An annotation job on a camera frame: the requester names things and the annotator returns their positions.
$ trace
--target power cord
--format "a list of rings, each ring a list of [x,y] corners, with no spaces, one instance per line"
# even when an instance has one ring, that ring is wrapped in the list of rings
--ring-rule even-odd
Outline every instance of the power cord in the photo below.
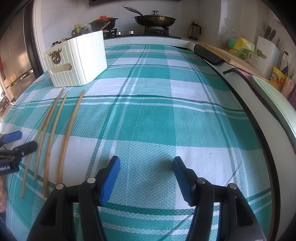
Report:
[[[285,53],[287,56],[289,56],[289,53],[288,53],[287,51],[284,51],[283,54],[281,55],[281,59],[282,59],[282,57],[284,56],[284,53]],[[279,70],[281,71],[281,60],[280,60],[280,62],[279,62]]]

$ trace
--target red pot lid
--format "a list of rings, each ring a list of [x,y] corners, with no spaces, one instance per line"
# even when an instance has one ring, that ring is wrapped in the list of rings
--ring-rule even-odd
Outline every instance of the red pot lid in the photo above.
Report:
[[[106,15],[100,16],[100,18],[96,19],[96,20],[102,20],[102,19],[108,19],[108,18],[113,18],[113,17],[107,17]]]

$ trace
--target metal screw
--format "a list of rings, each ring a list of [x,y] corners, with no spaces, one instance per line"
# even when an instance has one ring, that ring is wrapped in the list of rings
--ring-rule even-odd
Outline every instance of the metal screw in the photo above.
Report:
[[[229,184],[229,187],[230,187],[231,189],[236,189],[236,188],[237,188],[237,185],[235,185],[234,183],[230,183],[230,184]]]
[[[63,189],[63,187],[64,187],[64,184],[61,184],[61,183],[56,185],[56,189],[58,189],[58,190]]]
[[[199,178],[197,179],[197,182],[200,183],[200,184],[204,184],[204,183],[205,183],[205,179],[202,178],[202,177],[199,177]]]
[[[95,181],[96,181],[96,179],[94,177],[87,179],[88,183],[94,183]]]

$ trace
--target knife handle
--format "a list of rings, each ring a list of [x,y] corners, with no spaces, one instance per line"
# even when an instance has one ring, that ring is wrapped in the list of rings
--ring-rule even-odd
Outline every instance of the knife handle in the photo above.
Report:
[[[274,29],[274,30],[272,30],[272,32],[271,32],[271,34],[270,34],[270,36],[268,37],[267,40],[271,41],[274,38],[275,35],[276,35],[276,30]]]
[[[268,26],[268,27],[267,27],[267,29],[266,29],[266,31],[265,31],[265,35],[264,35],[264,38],[265,38],[265,39],[267,39],[267,38],[268,38],[268,36],[269,36],[270,32],[271,32],[271,27],[270,27],[270,26]]]

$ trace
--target green plate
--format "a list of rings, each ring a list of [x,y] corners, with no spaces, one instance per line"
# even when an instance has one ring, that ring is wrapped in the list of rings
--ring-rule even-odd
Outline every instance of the green plate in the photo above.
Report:
[[[294,150],[296,147],[296,111],[290,102],[271,85],[252,75],[251,81],[278,116],[288,134]]]

